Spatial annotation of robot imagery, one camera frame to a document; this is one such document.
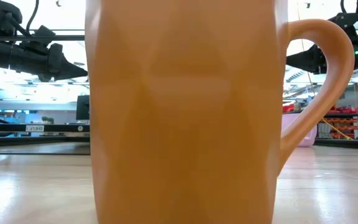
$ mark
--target black metal frame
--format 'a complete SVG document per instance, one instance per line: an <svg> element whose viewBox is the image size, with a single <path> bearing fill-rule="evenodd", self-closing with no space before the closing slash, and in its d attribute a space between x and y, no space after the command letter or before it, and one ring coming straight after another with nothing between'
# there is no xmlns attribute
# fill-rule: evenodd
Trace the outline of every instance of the black metal frame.
<svg viewBox="0 0 358 224"><path fill-rule="evenodd" d="M50 40L50 41L81 41L85 40L85 35L55 35L53 37L26 37L18 35L17 37L0 37L0 41L30 41L30 40Z"/></svg>
<svg viewBox="0 0 358 224"><path fill-rule="evenodd" d="M43 131L26 130L28 126L43 126ZM0 133L89 133L86 124L0 124Z"/></svg>
<svg viewBox="0 0 358 224"><path fill-rule="evenodd" d="M9 146L27 146L32 144L53 144L53 143L64 143L64 142L82 142L90 143L89 137L68 137L68 136L45 136L45 137L20 137L20 138L0 138L0 147L9 147ZM1 151L0 154L9 154L9 155L76 155L76 156L88 156L90 155L89 151L85 152L6 152Z"/></svg>
<svg viewBox="0 0 358 224"><path fill-rule="evenodd" d="M302 111L291 111L284 114L301 113ZM324 115L325 118L351 118L358 116L358 113L329 113Z"/></svg>
<svg viewBox="0 0 358 224"><path fill-rule="evenodd" d="M358 140L346 140L346 139L316 139L314 141L315 146L328 146L328 147L343 147L358 149Z"/></svg>

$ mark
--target pink container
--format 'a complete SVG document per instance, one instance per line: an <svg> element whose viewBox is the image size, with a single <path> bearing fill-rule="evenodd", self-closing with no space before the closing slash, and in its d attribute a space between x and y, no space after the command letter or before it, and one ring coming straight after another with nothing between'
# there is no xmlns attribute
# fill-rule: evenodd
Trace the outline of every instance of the pink container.
<svg viewBox="0 0 358 224"><path fill-rule="evenodd" d="M281 130L283 131L285 128L287 128L292 121L295 120L295 118L299 114L283 114L283 119L281 122ZM299 143L299 147L310 147L314 144L314 139L317 135L317 126L313 127L313 129L309 132L309 134L302 140L301 143Z"/></svg>

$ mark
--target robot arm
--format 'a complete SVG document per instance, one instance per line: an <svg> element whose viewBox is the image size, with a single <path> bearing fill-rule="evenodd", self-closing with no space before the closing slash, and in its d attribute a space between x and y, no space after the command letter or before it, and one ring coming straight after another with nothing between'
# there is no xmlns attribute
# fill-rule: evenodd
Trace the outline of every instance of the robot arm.
<svg viewBox="0 0 358 224"><path fill-rule="evenodd" d="M356 57L354 68L358 69L358 35L354 27L354 24L358 22L358 13L342 12L328 20L341 27L352 41ZM287 65L315 74L326 73L327 71L325 57L317 45L313 45L304 52L288 56Z"/></svg>
<svg viewBox="0 0 358 224"><path fill-rule="evenodd" d="M0 37L16 37L17 31L29 38L15 44L10 41L0 41L0 68L10 68L17 72L27 72L39 76L42 82L48 82L54 77L55 80L85 77L86 70L70 63L65 58L60 44L48 45L55 36L48 28L41 26L34 35L20 26L22 14L12 4L0 1Z"/></svg>

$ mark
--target black machine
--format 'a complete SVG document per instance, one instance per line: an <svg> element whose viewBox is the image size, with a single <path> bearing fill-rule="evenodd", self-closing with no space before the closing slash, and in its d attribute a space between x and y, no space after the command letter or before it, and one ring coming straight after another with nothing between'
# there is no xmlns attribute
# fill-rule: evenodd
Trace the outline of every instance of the black machine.
<svg viewBox="0 0 358 224"><path fill-rule="evenodd" d="M77 97L77 120L89 120L90 119L90 96L78 96Z"/></svg>
<svg viewBox="0 0 358 224"><path fill-rule="evenodd" d="M354 24L358 22L358 0L355 13L347 13L344 8L344 0L341 0L342 12L332 17L329 21L340 26L352 41L354 54L356 57L354 68L358 69L358 35ZM326 59L317 45L313 45L310 49L287 57L287 65L300 68L315 74L326 73Z"/></svg>
<svg viewBox="0 0 358 224"><path fill-rule="evenodd" d="M22 14L12 4L0 1L0 68L10 68L17 72L27 72L39 76L41 82L67 78L85 77L88 72L65 58L60 44L49 44L57 38L54 32L41 26L34 34L30 33L30 24L39 5L35 9L26 29L21 27Z"/></svg>

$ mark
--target orange mug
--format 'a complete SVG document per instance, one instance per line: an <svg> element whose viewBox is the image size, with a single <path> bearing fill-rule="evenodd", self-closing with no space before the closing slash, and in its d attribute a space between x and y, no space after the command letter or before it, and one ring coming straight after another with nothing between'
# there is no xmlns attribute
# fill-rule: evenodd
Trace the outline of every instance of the orange mug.
<svg viewBox="0 0 358 224"><path fill-rule="evenodd" d="M88 0L100 224L272 222L278 174L354 68L341 28L287 11L284 0ZM281 132L293 39L317 43L328 74Z"/></svg>

